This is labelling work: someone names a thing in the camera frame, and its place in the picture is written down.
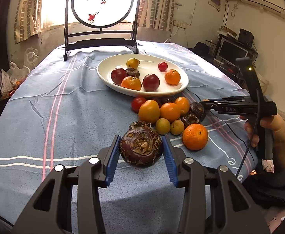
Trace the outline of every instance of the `blue gripper pad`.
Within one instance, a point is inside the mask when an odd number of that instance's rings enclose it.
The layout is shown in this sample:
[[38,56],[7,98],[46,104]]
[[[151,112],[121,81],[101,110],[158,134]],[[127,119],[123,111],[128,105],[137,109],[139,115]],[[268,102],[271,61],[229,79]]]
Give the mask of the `blue gripper pad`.
[[164,160],[165,160],[168,175],[170,177],[170,181],[174,184],[175,187],[177,187],[177,183],[178,183],[177,166],[176,166],[176,163],[174,161],[174,158],[171,153],[170,146],[169,146],[171,142],[168,142],[166,137],[163,136],[162,143],[163,143]]
[[110,186],[110,183],[113,181],[114,178],[114,173],[120,156],[120,144],[121,144],[121,137],[118,136],[113,146],[108,165],[106,167],[105,184],[107,186]]

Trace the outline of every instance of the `white plastic bag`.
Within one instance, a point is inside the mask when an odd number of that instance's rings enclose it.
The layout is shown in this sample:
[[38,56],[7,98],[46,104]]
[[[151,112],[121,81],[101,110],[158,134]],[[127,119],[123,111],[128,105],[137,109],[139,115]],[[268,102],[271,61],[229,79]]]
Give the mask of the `white plastic bag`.
[[10,82],[12,84],[16,84],[17,81],[21,81],[27,77],[30,73],[29,68],[23,66],[22,69],[19,69],[18,66],[14,62],[10,62],[10,69],[7,71],[9,75]]
[[1,95],[5,95],[8,91],[12,90],[12,84],[7,72],[3,69],[0,71],[0,92]]
[[32,71],[34,68],[36,68],[38,63],[38,50],[35,48],[27,48],[24,53],[24,65]]

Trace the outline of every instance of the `speaker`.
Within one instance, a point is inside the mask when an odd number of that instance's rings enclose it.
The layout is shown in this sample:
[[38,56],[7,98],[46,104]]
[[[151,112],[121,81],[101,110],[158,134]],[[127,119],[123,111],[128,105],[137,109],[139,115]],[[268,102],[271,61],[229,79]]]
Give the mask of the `speaker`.
[[242,42],[243,44],[251,48],[253,44],[253,40],[254,40],[254,36],[251,32],[246,31],[244,29],[240,29],[238,41]]

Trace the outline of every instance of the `plate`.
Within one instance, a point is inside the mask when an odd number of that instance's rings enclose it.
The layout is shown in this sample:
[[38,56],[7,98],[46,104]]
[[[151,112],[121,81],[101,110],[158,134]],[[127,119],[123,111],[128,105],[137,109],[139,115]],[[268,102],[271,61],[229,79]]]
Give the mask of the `plate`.
[[[113,83],[111,79],[111,72],[115,68],[123,68],[127,69],[126,67],[126,61],[130,58],[136,58],[140,60],[140,64],[138,66],[138,71],[140,73],[140,81],[142,84],[143,79],[145,78],[146,75],[148,74],[156,74],[158,78],[160,79],[160,86],[156,91],[145,91],[145,89],[142,87],[140,91],[137,90],[131,90],[127,89],[121,86],[116,85]],[[180,82],[177,85],[169,85],[165,79],[164,79],[164,74],[165,72],[161,72],[158,69],[158,64],[160,62],[166,62],[168,65],[167,70],[169,69],[175,69],[179,72],[180,74]],[[100,79],[111,89],[118,91],[120,93],[129,95],[129,96],[137,96],[137,95],[143,95],[143,96],[167,96],[167,95],[174,95],[176,93],[179,93],[183,91],[188,83],[189,83],[189,78],[187,74],[182,70],[180,67],[175,65],[174,63],[154,57],[151,55],[145,55],[145,54],[118,54],[114,56],[110,56],[103,61],[101,61],[97,67],[97,73]]]

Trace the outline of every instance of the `orange fruit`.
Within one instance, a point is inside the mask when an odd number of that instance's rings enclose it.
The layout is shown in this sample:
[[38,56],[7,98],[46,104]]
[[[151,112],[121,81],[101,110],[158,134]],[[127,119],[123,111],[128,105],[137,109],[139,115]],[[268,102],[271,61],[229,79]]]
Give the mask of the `orange fruit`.
[[140,120],[147,123],[156,123],[160,117],[160,108],[156,101],[147,100],[139,108],[138,116]]
[[181,114],[182,116],[189,112],[190,103],[189,103],[189,100],[186,99],[185,97],[178,97],[178,98],[175,100],[175,104],[179,106],[179,108],[180,108],[180,114]]
[[175,103],[165,103],[160,108],[161,118],[167,119],[170,123],[180,117],[180,108]]
[[168,84],[176,85],[180,81],[180,74],[176,70],[170,69],[165,72],[164,79]]
[[130,58],[126,62],[126,66],[128,68],[135,68],[135,69],[137,69],[139,64],[140,64],[140,60],[137,60],[135,58]]
[[182,142],[190,150],[203,149],[208,139],[207,130],[201,124],[189,125],[182,134]]
[[121,86],[131,90],[141,90],[141,81],[137,77],[127,76],[123,79]]

